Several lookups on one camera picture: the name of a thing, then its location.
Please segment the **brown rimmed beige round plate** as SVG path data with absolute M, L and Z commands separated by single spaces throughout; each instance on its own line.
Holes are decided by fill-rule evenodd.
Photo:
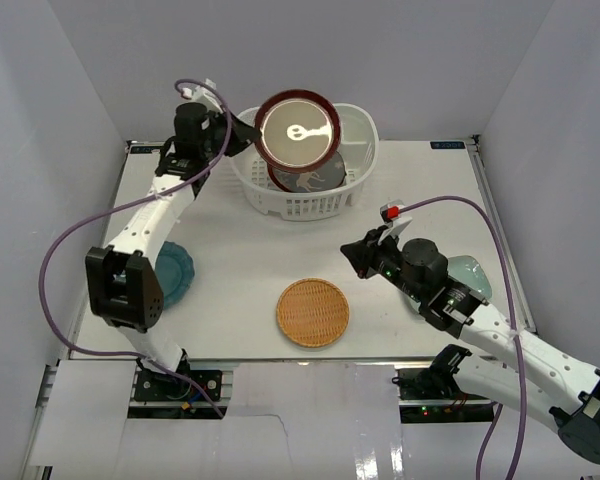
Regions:
M 290 173 L 320 168 L 335 154 L 342 136 L 335 106 L 305 89 L 279 92 L 257 110 L 255 148 L 265 162 Z

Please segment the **grey reindeer round plate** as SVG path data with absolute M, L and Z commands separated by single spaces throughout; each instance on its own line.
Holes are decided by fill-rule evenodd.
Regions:
M 335 152 L 331 159 L 312 171 L 291 173 L 272 168 L 281 190 L 290 193 L 313 193 L 336 189 L 345 183 L 347 175 L 344 159 L 339 152 Z

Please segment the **teal scalloped round plate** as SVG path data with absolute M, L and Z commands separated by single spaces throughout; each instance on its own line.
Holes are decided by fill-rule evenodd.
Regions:
M 165 241 L 156 258 L 154 270 L 163 292 L 164 308 L 170 309 L 185 297 L 194 281 L 193 258 L 181 245 Z

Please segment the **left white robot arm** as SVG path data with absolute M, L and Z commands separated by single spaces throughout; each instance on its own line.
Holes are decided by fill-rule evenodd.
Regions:
M 158 321 L 165 300 L 154 265 L 180 215 L 195 200 L 218 157 L 233 157 L 260 138 L 260 132 L 232 113 L 197 102 L 176 108 L 174 135 L 160 149 L 149 201 L 105 247 L 85 258 L 92 313 L 117 329 L 143 356 L 162 368 L 157 387 L 179 399 L 191 387 L 191 374 L 179 364 L 184 350 Z

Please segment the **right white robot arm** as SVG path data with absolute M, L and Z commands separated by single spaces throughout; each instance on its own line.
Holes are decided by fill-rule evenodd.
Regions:
M 600 369 L 515 330 L 484 296 L 449 275 L 433 241 L 397 240 L 381 226 L 340 250 L 359 278 L 382 276 L 417 303 L 429 325 L 459 339 L 435 357 L 433 390 L 446 399 L 466 392 L 517 409 L 600 465 Z

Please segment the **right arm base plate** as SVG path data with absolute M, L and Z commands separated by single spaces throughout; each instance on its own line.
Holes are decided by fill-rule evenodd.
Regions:
M 460 390 L 447 374 L 438 374 L 426 369 L 399 369 L 392 378 L 401 400 L 484 400 Z

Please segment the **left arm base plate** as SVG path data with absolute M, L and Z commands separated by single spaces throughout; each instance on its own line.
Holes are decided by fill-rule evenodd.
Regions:
M 211 398 L 221 398 L 223 373 L 221 370 L 191 370 L 189 376 Z M 200 392 L 188 382 L 164 373 L 139 370 L 136 376 L 132 399 L 136 402 L 203 401 Z

